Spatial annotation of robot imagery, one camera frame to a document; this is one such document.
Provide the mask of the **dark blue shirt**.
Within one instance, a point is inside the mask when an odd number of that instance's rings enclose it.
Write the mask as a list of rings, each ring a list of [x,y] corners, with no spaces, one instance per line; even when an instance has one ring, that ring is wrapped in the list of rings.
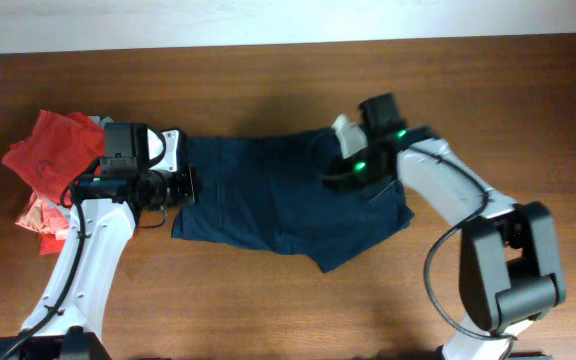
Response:
[[[325,129],[265,138],[191,137],[202,190],[176,216],[174,238],[305,255],[330,272],[406,229],[414,217],[400,182],[359,191],[325,187],[315,171],[339,153]]]

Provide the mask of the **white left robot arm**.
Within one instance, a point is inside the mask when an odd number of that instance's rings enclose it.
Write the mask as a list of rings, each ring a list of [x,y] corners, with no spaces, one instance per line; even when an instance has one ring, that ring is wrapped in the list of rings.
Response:
[[[104,140],[103,155],[62,193],[71,210],[65,245],[20,332],[0,337],[0,359],[108,358],[102,342],[106,303],[142,212],[197,200],[201,182],[187,161],[183,131],[110,123]]]

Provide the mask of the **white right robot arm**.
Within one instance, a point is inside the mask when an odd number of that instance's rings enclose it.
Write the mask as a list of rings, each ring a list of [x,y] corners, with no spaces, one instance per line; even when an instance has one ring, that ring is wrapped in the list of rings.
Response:
[[[454,336],[423,359],[517,359],[521,332],[564,303],[564,279],[554,218],[540,202],[520,204],[485,182],[428,126],[410,127],[392,94],[359,104],[362,121],[340,115],[331,126],[340,154],[321,174],[339,191],[391,178],[419,194],[449,224],[426,255],[423,281]],[[460,240],[461,321],[440,305],[431,265],[453,235]]]

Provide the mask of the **red folded clothes pile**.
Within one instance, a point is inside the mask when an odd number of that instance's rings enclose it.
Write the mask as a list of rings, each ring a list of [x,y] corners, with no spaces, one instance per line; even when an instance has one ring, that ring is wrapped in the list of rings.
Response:
[[[104,153],[102,119],[42,110],[30,136],[10,146],[2,164],[32,193],[15,224],[39,235],[39,253],[55,254],[67,238],[69,211],[60,196],[68,183]]]

